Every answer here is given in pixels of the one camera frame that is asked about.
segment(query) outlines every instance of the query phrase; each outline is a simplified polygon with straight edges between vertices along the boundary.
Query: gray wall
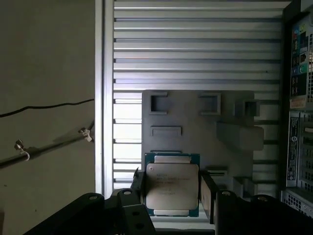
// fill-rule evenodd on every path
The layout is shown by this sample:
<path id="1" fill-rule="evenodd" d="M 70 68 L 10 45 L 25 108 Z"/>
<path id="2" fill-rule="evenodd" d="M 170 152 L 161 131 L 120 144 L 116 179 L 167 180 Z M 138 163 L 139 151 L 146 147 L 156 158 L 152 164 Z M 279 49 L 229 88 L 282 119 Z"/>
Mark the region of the gray wall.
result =
<path id="1" fill-rule="evenodd" d="M 0 7 L 0 113 L 94 97 L 94 1 L 10 0 Z M 0 159 L 52 143 L 92 121 L 94 103 L 0 119 Z M 0 170 L 4 234 L 21 234 L 94 191 L 94 146 L 85 141 Z"/>

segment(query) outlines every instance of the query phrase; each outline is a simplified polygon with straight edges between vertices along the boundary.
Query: metal pipe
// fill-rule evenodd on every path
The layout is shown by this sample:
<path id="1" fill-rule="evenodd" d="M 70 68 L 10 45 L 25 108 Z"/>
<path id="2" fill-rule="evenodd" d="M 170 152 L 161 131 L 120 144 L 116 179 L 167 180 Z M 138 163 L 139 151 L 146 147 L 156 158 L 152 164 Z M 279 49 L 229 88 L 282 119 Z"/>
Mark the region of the metal pipe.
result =
<path id="1" fill-rule="evenodd" d="M 44 146 L 41 148 L 32 148 L 31 147 L 31 148 L 25 149 L 25 151 L 29 154 L 29 156 L 30 156 L 29 159 L 32 160 L 36 157 L 41 156 L 42 154 L 51 152 L 51 151 L 56 150 L 58 148 L 65 147 L 67 145 L 70 145 L 70 144 L 78 142 L 78 141 L 81 141 L 84 138 L 85 138 L 85 136 L 80 134 L 80 135 L 73 137 L 72 139 L 70 139 L 68 141 L 53 143 L 53 144 L 50 144 L 50 145 L 47 145 L 47 146 Z M 4 159 L 4 160 L 0 160 L 0 169 L 8 167 L 10 165 L 14 165 L 14 164 L 19 163 L 19 162 L 26 161 L 27 158 L 28 158 L 28 155 L 24 153 L 24 154 L 19 154 L 19 155 L 16 155 L 16 156 Z"/>

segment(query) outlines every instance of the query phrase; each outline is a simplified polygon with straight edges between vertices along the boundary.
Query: horizontal metal slat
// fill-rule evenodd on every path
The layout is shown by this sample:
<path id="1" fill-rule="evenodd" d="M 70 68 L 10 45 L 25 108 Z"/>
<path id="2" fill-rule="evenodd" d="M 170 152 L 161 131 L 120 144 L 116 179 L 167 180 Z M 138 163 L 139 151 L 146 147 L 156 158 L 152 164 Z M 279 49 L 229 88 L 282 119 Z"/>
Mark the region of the horizontal metal slat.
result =
<path id="1" fill-rule="evenodd" d="M 214 31 L 276 31 L 280 22 L 115 22 L 115 30 L 214 30 Z"/>
<path id="2" fill-rule="evenodd" d="M 276 172 L 253 172 L 253 181 L 275 181 L 277 179 Z"/>
<path id="3" fill-rule="evenodd" d="M 214 11 L 115 11 L 115 18 L 281 18 L 281 10 L 259 11 L 226 11 L 225 9 Z"/>
<path id="4" fill-rule="evenodd" d="M 269 92 L 264 92 L 264 93 L 255 93 L 254 94 L 255 99 L 259 100 L 279 100 L 279 93 L 269 93 Z"/>
<path id="5" fill-rule="evenodd" d="M 113 170 L 141 170 L 141 163 L 129 164 L 129 163 L 114 163 Z"/>
<path id="6" fill-rule="evenodd" d="M 141 99 L 142 93 L 141 92 L 115 92 L 113 94 L 114 99 Z"/>
<path id="7" fill-rule="evenodd" d="M 254 31 L 115 31 L 116 39 L 280 39 L 280 32 Z"/>
<path id="8" fill-rule="evenodd" d="M 141 139 L 141 124 L 114 124 L 114 139 Z"/>
<path id="9" fill-rule="evenodd" d="M 280 53 L 280 43 L 114 43 L 115 51 L 127 50 L 174 50 L 174 51 L 227 51 L 227 52 L 278 52 Z"/>
<path id="10" fill-rule="evenodd" d="M 114 104 L 113 118 L 141 119 L 141 104 Z"/>
<path id="11" fill-rule="evenodd" d="M 132 183 L 113 183 L 113 188 L 115 189 L 121 189 L 121 188 L 130 188 Z"/>
<path id="12" fill-rule="evenodd" d="M 264 129 L 264 140 L 278 140 L 278 125 L 256 125 Z"/>
<path id="13" fill-rule="evenodd" d="M 141 145 L 140 144 L 113 144 L 113 158 L 114 159 L 141 159 Z"/>
<path id="14" fill-rule="evenodd" d="M 253 152 L 253 160 L 277 160 L 277 159 L 278 159 L 277 145 L 264 145 L 262 151 Z"/>
<path id="15" fill-rule="evenodd" d="M 279 120 L 278 105 L 260 105 L 260 116 L 254 120 Z"/>
<path id="16" fill-rule="evenodd" d="M 276 172 L 277 165 L 276 164 L 254 164 L 253 171 L 254 172 Z"/>
<path id="17" fill-rule="evenodd" d="M 125 171 L 113 172 L 113 177 L 115 179 L 133 179 L 133 176 L 134 176 L 134 171 L 133 172 L 125 172 Z"/>
<path id="18" fill-rule="evenodd" d="M 279 85 L 258 85 L 258 84 L 193 84 L 192 81 L 186 84 L 114 84 L 115 91 L 127 91 L 127 90 L 223 90 L 223 91 L 278 91 Z"/>
<path id="19" fill-rule="evenodd" d="M 279 60 L 279 52 L 114 52 L 114 59 Z"/>
<path id="20" fill-rule="evenodd" d="M 289 1 L 218 2 L 218 1 L 116 1 L 115 10 L 271 10 L 284 9 Z"/>
<path id="21" fill-rule="evenodd" d="M 114 79 L 279 80 L 279 73 L 256 72 L 115 72 Z"/>
<path id="22" fill-rule="evenodd" d="M 114 63 L 115 71 L 251 71 L 279 72 L 280 67 L 271 63 Z"/>

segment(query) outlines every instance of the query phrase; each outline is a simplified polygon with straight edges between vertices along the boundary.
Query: black cable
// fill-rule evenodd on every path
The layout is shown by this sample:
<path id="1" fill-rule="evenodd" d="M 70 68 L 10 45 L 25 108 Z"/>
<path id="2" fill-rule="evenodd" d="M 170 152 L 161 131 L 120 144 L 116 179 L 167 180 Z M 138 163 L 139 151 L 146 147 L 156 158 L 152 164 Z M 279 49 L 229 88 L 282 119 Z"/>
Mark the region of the black cable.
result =
<path id="1" fill-rule="evenodd" d="M 27 109 L 53 109 L 53 108 L 57 108 L 57 107 L 61 107 L 61 106 L 66 106 L 66 105 L 80 105 L 80 104 L 84 104 L 84 103 L 87 103 L 87 102 L 91 102 L 91 101 L 94 101 L 94 99 L 87 99 L 87 100 L 84 100 L 84 101 L 81 101 L 81 102 L 78 102 L 78 103 L 63 103 L 63 104 L 56 104 L 56 105 L 50 105 L 50 106 L 26 106 L 24 108 L 21 108 L 21 109 L 18 109 L 18 110 L 15 110 L 15 111 L 12 111 L 12 112 L 9 112 L 9 113 L 6 113 L 6 114 L 0 114 L 0 118 L 4 118 L 4 117 L 8 117 L 8 116 L 11 116 L 11 115 L 14 115 L 14 114 L 18 114 L 20 112 L 23 112 Z"/>

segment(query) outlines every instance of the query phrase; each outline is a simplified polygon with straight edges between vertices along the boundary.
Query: aluminum frame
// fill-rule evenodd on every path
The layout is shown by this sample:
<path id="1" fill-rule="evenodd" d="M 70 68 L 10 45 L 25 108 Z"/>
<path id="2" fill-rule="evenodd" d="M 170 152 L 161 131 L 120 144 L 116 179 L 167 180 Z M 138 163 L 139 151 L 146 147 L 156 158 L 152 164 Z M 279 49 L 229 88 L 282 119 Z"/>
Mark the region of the aluminum frame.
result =
<path id="1" fill-rule="evenodd" d="M 105 198 L 113 192 L 113 9 L 113 0 L 95 1 L 95 189 Z"/>

